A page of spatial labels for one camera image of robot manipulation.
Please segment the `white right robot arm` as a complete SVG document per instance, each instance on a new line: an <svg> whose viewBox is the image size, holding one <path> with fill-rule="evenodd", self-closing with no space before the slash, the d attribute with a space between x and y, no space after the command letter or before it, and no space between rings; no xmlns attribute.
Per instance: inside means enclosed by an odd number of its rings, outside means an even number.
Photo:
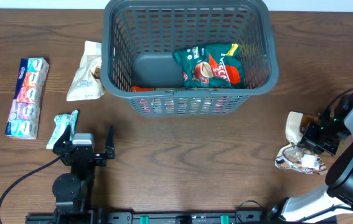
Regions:
<svg viewBox="0 0 353 224"><path fill-rule="evenodd" d="M341 140L353 138L353 93L339 95L334 110L318 117L290 112L285 134L289 142L276 156L276 166L314 172L320 166L316 154L335 154ZM113 212L108 223L336 223L336 217L353 213L353 142L328 168L325 183L300 196L285 198L270 211L243 202L234 212L130 213Z"/></svg>

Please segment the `brown dried food pouch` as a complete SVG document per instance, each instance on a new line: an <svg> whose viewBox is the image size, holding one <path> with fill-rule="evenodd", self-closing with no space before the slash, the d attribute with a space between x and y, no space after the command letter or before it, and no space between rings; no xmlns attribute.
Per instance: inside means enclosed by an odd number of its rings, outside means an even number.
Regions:
<svg viewBox="0 0 353 224"><path fill-rule="evenodd" d="M283 146L275 158L279 169L291 169L304 174L324 175L327 167L319 154L308 146L298 146L310 123L320 124L320 120L308 114L290 111L286 120L285 136L289 142Z"/></svg>

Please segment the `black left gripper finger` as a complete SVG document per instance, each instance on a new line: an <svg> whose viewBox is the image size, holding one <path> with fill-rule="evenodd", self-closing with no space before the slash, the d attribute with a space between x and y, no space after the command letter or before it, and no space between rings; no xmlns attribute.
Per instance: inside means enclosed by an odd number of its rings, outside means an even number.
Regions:
<svg viewBox="0 0 353 224"><path fill-rule="evenodd" d="M110 126L110 130L107 135L105 142L105 154L107 159L115 158L115 145L113 141L113 125Z"/></svg>
<svg viewBox="0 0 353 224"><path fill-rule="evenodd" d="M68 125L64 131L64 133L59 137L59 139L55 142L52 152L54 154L63 154L68 145L71 143L70 140L71 134L71 126Z"/></svg>

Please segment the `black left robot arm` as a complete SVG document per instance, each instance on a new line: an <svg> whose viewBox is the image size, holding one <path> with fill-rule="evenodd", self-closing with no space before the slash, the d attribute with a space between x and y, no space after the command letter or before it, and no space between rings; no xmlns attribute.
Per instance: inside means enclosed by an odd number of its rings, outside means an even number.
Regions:
<svg viewBox="0 0 353 224"><path fill-rule="evenodd" d="M89 209L95 168L105 166L107 160L105 153L94 152L91 134L83 134L82 140L77 142L70 137L71 126L68 125L52 150L70 168L70 172L56 178L52 186L56 210L64 215L84 213Z"/></svg>

